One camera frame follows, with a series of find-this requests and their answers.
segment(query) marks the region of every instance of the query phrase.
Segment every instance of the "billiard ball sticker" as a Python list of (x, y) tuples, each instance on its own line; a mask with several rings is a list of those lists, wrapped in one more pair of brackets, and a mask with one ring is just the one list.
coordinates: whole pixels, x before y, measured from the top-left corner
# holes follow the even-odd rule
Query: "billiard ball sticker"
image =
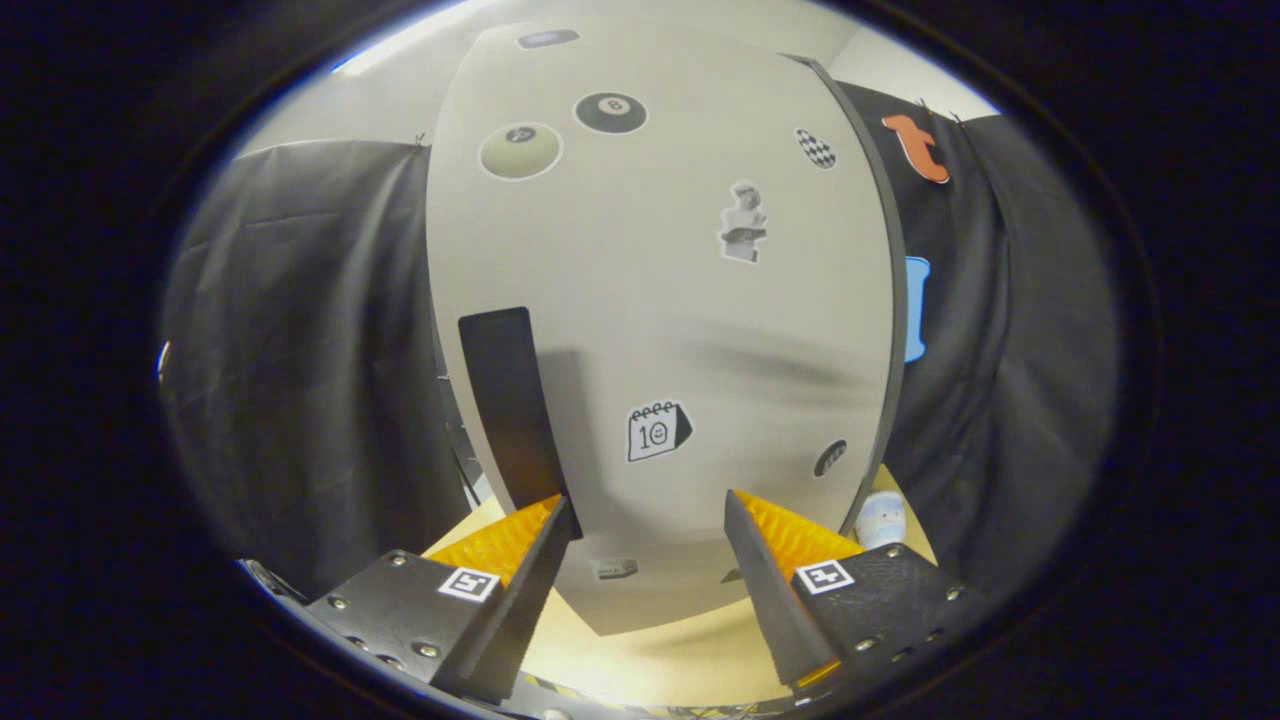
[(556, 167), (563, 143), (559, 135), (539, 123), (502, 127), (480, 143), (480, 167), (497, 179), (526, 181)]
[(593, 92), (577, 101), (573, 115), (588, 129), (605, 135), (635, 132), (649, 120), (645, 106), (621, 92)]

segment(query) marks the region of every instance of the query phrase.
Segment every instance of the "blue sticker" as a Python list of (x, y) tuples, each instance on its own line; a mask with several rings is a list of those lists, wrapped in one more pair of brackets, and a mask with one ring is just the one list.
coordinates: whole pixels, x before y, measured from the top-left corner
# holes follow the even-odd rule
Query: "blue sticker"
[(924, 356), (920, 340), (920, 315), (924, 313), (924, 279), (929, 277), (929, 261), (924, 258), (906, 259), (906, 361)]

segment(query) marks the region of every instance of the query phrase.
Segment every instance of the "checkered sticker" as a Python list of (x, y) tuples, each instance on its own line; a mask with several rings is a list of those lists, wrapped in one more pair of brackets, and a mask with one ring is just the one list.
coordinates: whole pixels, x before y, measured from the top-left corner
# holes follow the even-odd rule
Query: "checkered sticker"
[(836, 151), (822, 140), (814, 137), (809, 131), (796, 128), (796, 142), (800, 143), (800, 150), (804, 150), (804, 154), (813, 161), (814, 165), (818, 165), (824, 170), (829, 170), (836, 167)]
[(498, 587), (499, 580), (502, 578), (492, 573), (458, 568), (449, 575), (448, 580), (444, 580), (439, 592), (461, 597), (470, 602), (484, 602), (493, 593), (493, 588)]
[(836, 560), (796, 568), (796, 573), (800, 575), (800, 582), (808, 588), (809, 594), (822, 594), (854, 584), (854, 579), (849, 577), (849, 571)]

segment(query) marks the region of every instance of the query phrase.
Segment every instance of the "calendar sticker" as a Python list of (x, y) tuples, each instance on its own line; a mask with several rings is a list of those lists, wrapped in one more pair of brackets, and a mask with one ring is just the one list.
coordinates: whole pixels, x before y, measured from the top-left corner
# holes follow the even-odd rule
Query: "calendar sticker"
[(689, 415), (675, 400), (636, 407), (627, 415), (627, 462), (671, 452), (692, 434)]

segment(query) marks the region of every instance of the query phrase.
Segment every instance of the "sticker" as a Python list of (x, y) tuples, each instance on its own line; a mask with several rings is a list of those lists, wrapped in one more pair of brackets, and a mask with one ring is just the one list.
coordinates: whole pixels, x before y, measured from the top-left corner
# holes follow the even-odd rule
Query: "sticker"
[(951, 173), (945, 167), (934, 163), (933, 155), (929, 154), (929, 147), (937, 147), (937, 143), (933, 142), (933, 136), (915, 127), (915, 120), (906, 115), (891, 115), (881, 122), (884, 123), (884, 127), (897, 133), (897, 141), (902, 145), (906, 161), (911, 164), (911, 168), (916, 173), (920, 173), (920, 177), (938, 184), (943, 184), (951, 179)]
[(849, 570), (845, 570), (837, 560), (796, 568), (796, 574), (800, 575), (800, 582), (808, 588), (809, 594), (822, 594), (854, 584)]
[(502, 582), (502, 578), (493, 573), (458, 568), (449, 575), (448, 580), (444, 580), (439, 592), (461, 597), (470, 602), (484, 602), (493, 593), (493, 588), (498, 587), (499, 582)]
[(608, 560), (593, 560), (591, 571), (596, 580), (621, 580), (640, 571), (640, 565), (631, 557), (616, 557)]
[(827, 470), (831, 470), (831, 466), (836, 464), (836, 460), (840, 460), (846, 450), (849, 450), (849, 443), (842, 439), (831, 443), (831, 447), (823, 450), (822, 455), (818, 456), (818, 464), (813, 466), (813, 477), (826, 475)]
[(547, 126), (507, 126), (480, 143), (480, 167), (502, 181), (525, 181), (556, 167), (563, 145), (559, 133)]
[(535, 32), (534, 35), (526, 35), (517, 40), (516, 42), (525, 50), (534, 50), (536, 47), (547, 47), (548, 45), (562, 45), (564, 42), (572, 42), (581, 37), (579, 33), (571, 29), (550, 29), (547, 32)]
[(906, 259), (906, 356), (908, 363), (924, 357), (920, 340), (920, 318), (924, 313), (924, 279), (929, 277), (929, 261), (924, 258)]
[(796, 128), (796, 142), (800, 143), (800, 150), (813, 161), (814, 165), (824, 170), (829, 170), (836, 167), (836, 151), (831, 149), (824, 141), (818, 140), (809, 131), (804, 128)]
[(589, 129), (607, 135), (635, 132), (649, 122), (645, 106), (621, 92), (593, 92), (577, 101), (573, 115)]
[(676, 401), (636, 407), (627, 416), (627, 462), (671, 452), (692, 434), (694, 425)]
[(760, 188), (751, 181), (739, 181), (728, 192), (735, 204), (721, 213), (721, 256), (754, 265), (760, 259), (755, 243), (768, 240), (764, 229), (768, 215), (760, 206)]

